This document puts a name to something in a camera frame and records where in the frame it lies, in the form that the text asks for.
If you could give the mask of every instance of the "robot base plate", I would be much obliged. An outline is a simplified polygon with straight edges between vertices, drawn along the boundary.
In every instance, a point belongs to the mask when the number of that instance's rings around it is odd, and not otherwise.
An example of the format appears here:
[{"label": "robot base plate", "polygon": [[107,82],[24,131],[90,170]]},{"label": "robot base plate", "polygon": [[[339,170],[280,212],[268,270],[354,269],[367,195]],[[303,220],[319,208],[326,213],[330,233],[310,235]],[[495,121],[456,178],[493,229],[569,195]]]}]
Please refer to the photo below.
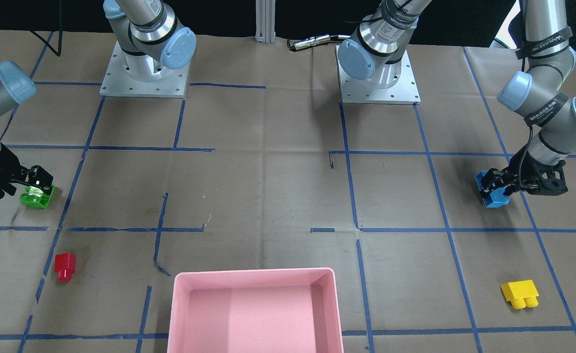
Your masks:
[{"label": "robot base plate", "polygon": [[187,78],[190,63],[177,70],[163,68],[171,72],[159,80],[138,80],[126,72],[124,65],[125,53],[116,42],[111,54],[107,72],[100,87],[101,96],[111,97],[154,97],[154,98],[184,98],[187,88]]},{"label": "robot base plate", "polygon": [[343,103],[414,104],[421,102],[412,66],[407,52],[401,59],[401,74],[398,82],[389,89],[377,89],[369,81],[355,80],[342,70],[338,62],[338,80]]}]

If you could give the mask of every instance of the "grid line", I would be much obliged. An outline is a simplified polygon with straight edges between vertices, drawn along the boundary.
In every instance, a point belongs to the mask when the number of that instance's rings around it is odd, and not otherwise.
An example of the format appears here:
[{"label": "grid line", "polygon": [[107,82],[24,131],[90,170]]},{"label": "grid line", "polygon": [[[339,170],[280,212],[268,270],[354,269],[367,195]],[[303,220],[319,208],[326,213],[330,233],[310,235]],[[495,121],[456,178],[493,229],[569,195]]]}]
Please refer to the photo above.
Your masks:
[{"label": "grid line", "polygon": [[418,123],[418,129],[421,132],[421,138],[423,140],[423,146],[425,148],[427,162],[429,163],[429,170],[431,171],[431,178],[433,179],[434,188],[436,191],[436,196],[438,197],[438,205],[440,206],[440,212],[442,213],[443,221],[445,223],[445,228],[447,231],[447,238],[449,239],[449,246],[451,247],[451,253],[453,255],[453,261],[455,263],[456,271],[458,272],[458,279],[460,280],[460,287],[462,289],[462,295],[464,297],[464,302],[467,306],[467,311],[469,313],[469,320],[471,322],[471,329],[473,331],[473,336],[476,340],[476,346],[478,353],[482,353],[482,342],[480,341],[480,335],[477,331],[476,318],[473,314],[473,308],[471,306],[471,301],[469,299],[469,292],[467,291],[467,285],[464,281],[464,275],[462,273],[462,267],[460,266],[460,259],[458,258],[458,252],[455,248],[455,242],[453,241],[453,234],[451,233],[451,228],[449,226],[449,219],[447,218],[447,211],[445,210],[445,204],[443,202],[443,197],[440,192],[440,186],[438,185],[438,177],[436,176],[436,170],[434,168],[434,163],[431,160],[431,153],[429,152],[429,144],[427,143],[427,136],[425,130],[423,129],[423,123],[421,121],[421,115],[418,112],[418,108],[414,104],[414,112],[416,114],[416,122]]},{"label": "grid line", "polygon": [[[473,69],[473,65],[471,64],[471,61],[469,60],[469,56],[468,56],[468,54],[467,54],[467,50],[466,50],[464,47],[462,47],[462,51],[463,51],[463,53],[464,53],[464,56],[465,56],[465,58],[466,58],[466,60],[467,60],[468,65],[469,65],[469,69],[471,70],[471,73],[473,74],[473,79],[476,81],[477,89],[479,90],[480,95],[482,96],[482,100],[484,101],[484,105],[485,105],[485,107],[486,107],[486,110],[487,110],[487,112],[488,112],[488,114],[489,114],[489,116],[490,116],[491,121],[493,122],[493,126],[494,126],[494,128],[495,128],[495,133],[497,134],[497,137],[498,137],[498,139],[499,139],[499,143],[501,144],[501,147],[503,148],[503,153],[504,153],[504,154],[507,154],[507,149],[506,149],[506,147],[505,147],[505,144],[503,143],[503,139],[501,138],[501,134],[499,133],[499,128],[498,128],[497,125],[494,123],[494,119],[493,119],[493,116],[492,116],[492,112],[490,111],[490,107],[488,106],[488,103],[486,102],[486,97],[485,97],[484,94],[483,94],[482,87],[481,87],[481,85],[480,85],[480,83],[479,83],[479,81],[478,81],[478,79],[477,79],[475,70]],[[510,158],[509,158],[509,157],[506,157],[506,160],[507,160],[508,163],[510,162]],[[550,257],[549,257],[549,255],[548,255],[548,253],[547,253],[547,250],[545,249],[545,244],[543,243],[543,239],[542,239],[542,237],[541,237],[541,233],[539,232],[538,227],[537,227],[537,225],[536,225],[536,221],[534,220],[534,215],[532,214],[532,210],[531,210],[531,208],[530,208],[530,206],[529,206],[529,203],[527,202],[527,199],[526,199],[526,197],[525,197],[525,193],[523,193],[523,192],[519,192],[519,193],[521,194],[521,199],[523,199],[523,204],[525,204],[525,207],[526,207],[526,210],[527,210],[527,214],[529,215],[530,221],[532,222],[532,227],[534,228],[534,232],[536,233],[536,238],[537,238],[537,240],[538,240],[538,244],[539,244],[539,246],[540,246],[540,248],[541,248],[541,251],[542,251],[542,253],[543,253],[543,257],[545,257],[545,261],[546,261],[547,266],[548,266],[548,268],[549,268],[549,270],[550,270],[552,279],[553,279],[553,281],[554,281],[554,284],[556,285],[556,289],[557,289],[557,291],[558,291],[558,294],[560,295],[560,299],[561,299],[561,301],[563,302],[564,310],[566,311],[566,314],[567,314],[567,316],[568,316],[568,318],[569,318],[569,321],[571,322],[572,330],[573,330],[573,332],[575,333],[575,337],[576,337],[576,323],[575,323],[575,320],[573,319],[573,315],[572,315],[572,313],[571,313],[571,310],[570,310],[570,308],[569,308],[569,305],[568,305],[568,303],[566,302],[566,298],[564,297],[564,293],[563,293],[562,288],[561,288],[561,286],[560,286],[560,283],[559,283],[559,281],[558,281],[558,279],[557,279],[556,272],[554,271],[554,268],[553,268],[553,266],[552,266],[552,264],[551,264]]]},{"label": "grid line", "polygon": [[[50,34],[48,35],[48,39],[46,40],[46,43],[50,43],[50,39],[52,39],[53,34],[54,34],[54,32],[50,32]],[[46,49],[48,49],[48,47],[46,47],[46,45],[44,45],[41,54],[39,54],[39,58],[37,59],[37,62],[35,62],[35,66],[33,67],[33,70],[30,72],[30,76],[28,76],[31,80],[33,79],[33,76],[35,76],[35,72],[37,72],[37,69],[39,68],[39,64],[42,62],[42,59],[44,58],[44,54],[46,53]],[[19,108],[19,106],[15,107],[15,109],[11,112],[11,116],[9,117],[9,121],[7,121],[7,125],[5,126],[5,129],[2,132],[2,134],[0,135],[0,140],[2,140],[3,137],[5,137],[7,130],[9,130],[9,125],[11,125],[11,122],[13,121],[13,118],[15,117],[15,113],[17,113],[18,108]]]}]

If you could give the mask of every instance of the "blue painter's tape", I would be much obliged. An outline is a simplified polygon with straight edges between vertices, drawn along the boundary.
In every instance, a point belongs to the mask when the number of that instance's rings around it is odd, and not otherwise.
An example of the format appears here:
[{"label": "blue painter's tape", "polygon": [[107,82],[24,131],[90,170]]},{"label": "blue painter's tape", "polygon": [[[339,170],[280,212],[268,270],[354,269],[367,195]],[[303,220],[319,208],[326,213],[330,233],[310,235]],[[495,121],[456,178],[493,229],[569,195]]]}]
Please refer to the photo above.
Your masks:
[{"label": "blue painter's tape", "polygon": [[0,230],[17,230],[19,232],[46,232],[48,227],[14,227],[14,226],[0,226]]},{"label": "blue painter's tape", "polygon": [[375,353],[375,341],[373,340],[373,326],[371,325],[371,309],[368,304],[368,291],[366,290],[366,275],[364,275],[364,259],[362,259],[362,246],[360,240],[355,242],[357,248],[357,265],[360,268],[360,283],[362,284],[362,299],[364,300],[364,315],[366,316],[366,335],[370,353]]},{"label": "blue painter's tape", "polygon": [[209,83],[209,82],[190,83],[190,86],[213,86],[213,87],[229,87],[229,88],[266,89],[265,86],[254,86],[254,85],[227,85],[227,84],[223,84],[223,83]]},{"label": "blue painter's tape", "polygon": [[333,233],[334,228],[310,228],[310,233]]},{"label": "blue painter's tape", "polygon": [[181,101],[181,109],[178,113],[178,123],[176,124],[176,132],[174,135],[174,144],[172,145],[173,148],[176,148],[178,145],[178,135],[181,134],[181,125],[183,125],[183,112],[185,110],[185,99]]},{"label": "blue painter's tape", "polygon": [[35,81],[36,85],[65,85],[65,86],[100,86],[101,82],[53,82],[53,81]]},{"label": "blue painter's tape", "polygon": [[45,281],[43,278],[39,280],[39,286],[37,286],[37,293],[35,293],[35,301],[37,303],[39,303],[39,298],[41,297],[42,291],[44,290],[44,283]]},{"label": "blue painter's tape", "polygon": [[144,299],[144,309],[142,310],[142,322],[140,323],[140,332],[137,338],[137,345],[135,346],[135,353],[142,352],[142,340],[144,339],[144,330],[146,329],[146,319],[149,317],[150,294],[153,287],[146,287],[146,297]]},{"label": "blue painter's tape", "polygon": [[157,226],[157,235],[155,237],[155,254],[153,255],[153,264],[161,273],[164,273],[165,275],[169,276],[170,273],[168,273],[168,271],[164,270],[164,268],[162,268],[162,266],[160,266],[157,263],[157,257],[159,255],[159,243],[161,242],[161,239],[162,239],[162,230],[164,227],[164,216],[166,213],[167,203],[168,203],[168,193],[166,193],[164,195],[164,203],[162,203],[162,211],[159,214],[159,223]]}]

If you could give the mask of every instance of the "pink plastic bin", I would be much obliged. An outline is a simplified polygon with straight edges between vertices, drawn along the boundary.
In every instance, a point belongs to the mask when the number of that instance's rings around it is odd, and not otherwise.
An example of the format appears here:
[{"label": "pink plastic bin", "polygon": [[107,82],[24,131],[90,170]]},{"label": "pink plastic bin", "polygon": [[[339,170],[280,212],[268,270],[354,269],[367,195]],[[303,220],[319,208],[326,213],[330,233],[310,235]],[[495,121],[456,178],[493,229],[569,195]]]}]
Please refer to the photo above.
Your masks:
[{"label": "pink plastic bin", "polygon": [[343,353],[333,270],[179,273],[168,353]]}]

